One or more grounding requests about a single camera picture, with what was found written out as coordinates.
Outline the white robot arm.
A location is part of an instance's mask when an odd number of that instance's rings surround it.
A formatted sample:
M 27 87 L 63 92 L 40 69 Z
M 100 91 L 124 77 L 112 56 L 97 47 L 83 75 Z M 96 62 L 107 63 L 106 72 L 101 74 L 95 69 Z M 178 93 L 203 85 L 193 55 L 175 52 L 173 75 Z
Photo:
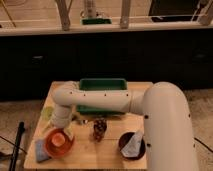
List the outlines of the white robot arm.
M 84 91 L 68 81 L 52 92 L 52 99 L 51 123 L 58 128 L 70 123 L 73 105 L 142 115 L 148 171 L 199 171 L 188 101 L 170 82 L 146 90 Z

